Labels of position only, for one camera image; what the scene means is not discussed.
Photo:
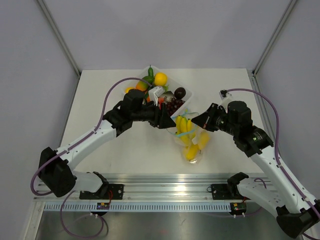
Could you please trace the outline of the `clear zip bag teal zipper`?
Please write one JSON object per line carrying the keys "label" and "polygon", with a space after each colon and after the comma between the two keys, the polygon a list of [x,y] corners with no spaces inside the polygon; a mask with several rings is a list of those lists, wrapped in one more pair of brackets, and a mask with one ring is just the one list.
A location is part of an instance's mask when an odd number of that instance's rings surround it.
{"label": "clear zip bag teal zipper", "polygon": [[[196,155],[195,159],[192,160],[192,161],[186,160],[186,158],[184,156],[184,149],[186,147],[189,147],[190,145],[197,145],[200,133],[203,132],[203,131],[205,131],[205,132],[207,132],[207,131],[202,129],[202,128],[200,128],[199,126],[195,125],[194,123],[193,123],[193,127],[194,127],[193,133],[189,134],[186,131],[187,119],[192,119],[192,118],[197,117],[199,115],[198,112],[189,111],[189,109],[186,108],[181,114],[178,114],[177,116],[179,116],[179,115],[182,116],[182,119],[181,119],[181,122],[180,122],[181,133],[180,134],[176,134],[176,131],[177,131],[176,126],[173,127],[173,128],[169,128],[167,131],[173,137],[174,142],[179,146],[182,159],[184,161],[188,162],[189,164],[196,165],[201,161],[202,156],[203,156],[203,154],[205,152],[205,149],[206,149],[208,144],[206,145],[206,147],[204,149],[202,149],[202,150],[199,149],[198,154]],[[176,117],[177,116],[172,117],[172,119],[174,120],[175,123],[176,123]]]}

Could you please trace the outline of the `yellow lemon toy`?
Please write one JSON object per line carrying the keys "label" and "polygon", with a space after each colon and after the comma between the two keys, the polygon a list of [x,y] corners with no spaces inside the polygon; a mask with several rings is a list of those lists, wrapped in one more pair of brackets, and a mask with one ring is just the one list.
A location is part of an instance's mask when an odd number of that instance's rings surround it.
{"label": "yellow lemon toy", "polygon": [[168,81],[168,77],[165,73],[163,72],[158,72],[155,76],[154,76],[154,85],[155,86],[165,86],[167,84]]}
{"label": "yellow lemon toy", "polygon": [[192,144],[184,149],[184,157],[187,161],[193,161],[199,151],[199,146],[197,144]]}

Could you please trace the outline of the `yellow banana toy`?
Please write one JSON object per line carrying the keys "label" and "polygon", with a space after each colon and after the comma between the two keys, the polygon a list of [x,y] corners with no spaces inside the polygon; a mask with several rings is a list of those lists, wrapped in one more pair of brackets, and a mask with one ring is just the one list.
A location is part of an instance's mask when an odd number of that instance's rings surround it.
{"label": "yellow banana toy", "polygon": [[178,115],[175,119],[175,123],[176,123],[176,134],[179,135],[181,133],[181,120],[182,120],[182,116]]}
{"label": "yellow banana toy", "polygon": [[189,134],[194,133],[194,125],[193,125],[191,119],[186,120],[186,132]]}

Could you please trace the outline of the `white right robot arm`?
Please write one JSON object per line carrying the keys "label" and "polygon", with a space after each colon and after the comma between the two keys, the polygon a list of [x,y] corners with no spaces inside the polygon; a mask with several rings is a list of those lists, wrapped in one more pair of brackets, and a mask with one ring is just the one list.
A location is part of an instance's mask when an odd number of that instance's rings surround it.
{"label": "white right robot arm", "polygon": [[256,185],[247,174],[239,172],[227,180],[230,197],[255,201],[293,239],[320,221],[320,201],[293,176],[266,132],[253,124],[252,112],[245,102],[232,101],[226,107],[213,103],[191,121],[206,131],[231,135],[237,148],[259,166],[277,191]]}

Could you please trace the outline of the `dark grape bunch toy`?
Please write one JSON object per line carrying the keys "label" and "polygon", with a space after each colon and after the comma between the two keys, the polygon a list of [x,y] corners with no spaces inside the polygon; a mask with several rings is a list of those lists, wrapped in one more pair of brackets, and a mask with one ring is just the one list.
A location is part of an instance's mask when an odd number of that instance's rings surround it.
{"label": "dark grape bunch toy", "polygon": [[168,114],[172,116],[184,103],[182,99],[171,98],[165,105]]}

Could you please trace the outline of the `dark purple passionfruit toy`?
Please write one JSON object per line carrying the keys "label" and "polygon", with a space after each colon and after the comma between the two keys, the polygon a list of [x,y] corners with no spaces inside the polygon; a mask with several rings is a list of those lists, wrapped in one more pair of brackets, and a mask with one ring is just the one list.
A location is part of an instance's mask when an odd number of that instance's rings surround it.
{"label": "dark purple passionfruit toy", "polygon": [[174,97],[177,100],[182,100],[185,95],[186,95],[186,89],[184,87],[178,87],[175,91],[174,91]]}

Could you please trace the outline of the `white perforated plastic basket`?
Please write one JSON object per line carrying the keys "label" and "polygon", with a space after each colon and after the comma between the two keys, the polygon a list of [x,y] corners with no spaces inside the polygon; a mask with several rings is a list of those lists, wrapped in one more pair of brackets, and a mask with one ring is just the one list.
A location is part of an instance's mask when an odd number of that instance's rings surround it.
{"label": "white perforated plastic basket", "polygon": [[[165,92],[158,98],[158,107],[161,109],[161,104],[164,103],[166,104],[167,102],[170,101],[171,98],[175,98],[174,96],[174,92],[177,88],[179,87],[183,87],[186,90],[186,95],[185,97],[182,99],[183,101],[185,101],[185,103],[173,114],[170,115],[171,118],[175,117],[179,114],[181,114],[185,109],[187,109],[188,104],[191,102],[191,99],[193,97],[193,92],[187,88],[185,85],[183,85],[182,83],[180,83],[179,81],[175,80],[174,78],[170,77],[168,75],[168,73],[166,73],[163,70],[160,70],[158,68],[156,68],[155,66],[152,66],[153,68],[153,72],[154,72],[154,76],[158,73],[164,73],[167,75],[167,83],[166,85],[163,86]],[[149,104],[152,101],[150,101],[149,98],[149,94],[148,91],[154,87],[156,87],[156,85],[154,83],[149,83],[148,82],[148,67],[146,67],[144,70],[142,70],[141,73],[139,73],[137,76],[134,77],[134,79],[130,79],[125,83],[125,86],[123,87],[123,93],[125,94],[125,89],[128,87],[133,87],[136,89],[136,84],[138,83],[138,81],[143,81],[145,83],[148,84],[148,89],[146,91],[142,91],[144,93],[144,104]]]}

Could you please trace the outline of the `green orange mango toy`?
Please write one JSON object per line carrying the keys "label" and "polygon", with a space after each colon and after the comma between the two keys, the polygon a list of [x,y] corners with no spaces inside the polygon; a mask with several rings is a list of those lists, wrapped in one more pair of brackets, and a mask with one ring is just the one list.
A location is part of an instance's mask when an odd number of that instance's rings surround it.
{"label": "green orange mango toy", "polygon": [[140,91],[142,91],[142,92],[145,92],[147,89],[148,89],[148,87],[149,87],[149,85],[146,83],[146,82],[144,82],[144,81],[138,81],[138,83],[136,84],[136,86],[135,86],[135,88],[137,89],[137,90],[140,90]]}

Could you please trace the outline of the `green chili pepper toy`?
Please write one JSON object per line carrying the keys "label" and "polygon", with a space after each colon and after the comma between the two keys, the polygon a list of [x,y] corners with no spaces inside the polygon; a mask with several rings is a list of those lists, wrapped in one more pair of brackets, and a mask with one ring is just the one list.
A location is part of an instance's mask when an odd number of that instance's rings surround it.
{"label": "green chili pepper toy", "polygon": [[148,73],[147,80],[149,83],[152,84],[154,82],[155,76],[154,76],[154,70],[151,65],[149,66],[147,73]]}

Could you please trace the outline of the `yellow orange mango toy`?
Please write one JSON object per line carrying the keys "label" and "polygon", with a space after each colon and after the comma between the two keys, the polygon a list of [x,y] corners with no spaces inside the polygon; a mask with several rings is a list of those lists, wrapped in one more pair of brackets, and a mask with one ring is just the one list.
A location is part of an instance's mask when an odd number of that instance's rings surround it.
{"label": "yellow orange mango toy", "polygon": [[124,93],[127,94],[130,90],[134,90],[134,87],[128,87],[125,89]]}

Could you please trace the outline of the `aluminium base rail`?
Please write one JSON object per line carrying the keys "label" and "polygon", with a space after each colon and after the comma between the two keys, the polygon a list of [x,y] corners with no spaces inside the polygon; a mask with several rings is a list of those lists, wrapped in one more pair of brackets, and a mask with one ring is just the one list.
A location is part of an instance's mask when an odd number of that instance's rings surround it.
{"label": "aluminium base rail", "polygon": [[122,200],[112,202],[133,203],[160,203],[160,202],[206,202],[206,201],[237,201],[237,200],[213,200],[207,192],[211,184],[227,184],[232,177],[230,173],[223,174],[99,174],[76,172],[74,174],[75,185],[67,183],[58,185],[57,197],[42,181],[34,187],[35,201],[62,201],[68,194],[72,201],[96,201],[107,200],[83,200],[79,199],[80,192],[95,193],[102,185],[123,184],[124,192]]}

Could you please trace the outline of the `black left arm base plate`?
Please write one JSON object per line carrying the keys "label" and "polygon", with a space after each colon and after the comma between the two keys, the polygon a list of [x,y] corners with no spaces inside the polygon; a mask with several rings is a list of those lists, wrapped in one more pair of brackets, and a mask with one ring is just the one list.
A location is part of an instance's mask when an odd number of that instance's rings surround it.
{"label": "black left arm base plate", "polygon": [[81,191],[80,200],[122,200],[124,195],[123,184],[103,184],[97,192]]}

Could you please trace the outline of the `right aluminium frame post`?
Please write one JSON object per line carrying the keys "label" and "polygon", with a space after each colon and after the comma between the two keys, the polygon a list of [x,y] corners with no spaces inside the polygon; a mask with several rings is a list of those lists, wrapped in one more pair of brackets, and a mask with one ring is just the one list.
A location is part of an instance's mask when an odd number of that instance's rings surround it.
{"label": "right aluminium frame post", "polygon": [[275,46],[278,38],[280,37],[283,29],[285,28],[287,21],[292,15],[294,9],[296,8],[299,0],[290,0],[285,10],[283,11],[275,29],[273,30],[266,46],[264,47],[255,67],[252,70],[252,75],[256,78],[265,61],[267,60],[268,55],[271,53],[273,47]]}

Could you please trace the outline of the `aluminium frame post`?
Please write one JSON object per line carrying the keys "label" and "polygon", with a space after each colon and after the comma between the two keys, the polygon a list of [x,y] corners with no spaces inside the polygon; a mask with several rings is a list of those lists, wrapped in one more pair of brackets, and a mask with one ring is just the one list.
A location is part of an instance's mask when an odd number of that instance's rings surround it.
{"label": "aluminium frame post", "polygon": [[280,37],[283,29],[285,28],[287,21],[292,15],[294,9],[296,8],[299,0],[290,0],[285,10],[283,11],[275,29],[273,30],[266,46],[264,47],[255,67],[252,70],[252,75],[256,78],[265,61],[267,60],[268,55],[271,53],[273,47],[275,46],[278,38]]}
{"label": "aluminium frame post", "polygon": [[49,28],[51,29],[53,35],[55,36],[58,45],[60,46],[64,56],[66,57],[69,65],[71,66],[71,68],[73,69],[75,75],[77,76],[77,79],[79,80],[81,77],[81,69],[78,66],[75,58],[73,57],[47,3],[45,0],[35,0],[35,3],[38,5],[39,10],[42,12],[42,14],[44,15],[45,20],[48,23]]}

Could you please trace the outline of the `left aluminium frame post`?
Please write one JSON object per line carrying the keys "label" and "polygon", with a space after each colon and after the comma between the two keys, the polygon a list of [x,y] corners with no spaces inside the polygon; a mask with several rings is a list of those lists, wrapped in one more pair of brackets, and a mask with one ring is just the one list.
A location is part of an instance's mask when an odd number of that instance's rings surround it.
{"label": "left aluminium frame post", "polygon": [[53,35],[55,36],[58,45],[60,46],[64,56],[66,57],[69,65],[71,66],[71,68],[73,69],[75,75],[77,76],[77,79],[79,80],[81,77],[81,69],[78,66],[75,58],[73,57],[47,3],[45,0],[35,0],[35,3],[38,5],[39,10],[42,12],[42,14],[44,15],[45,20],[48,23],[49,28],[51,29]]}

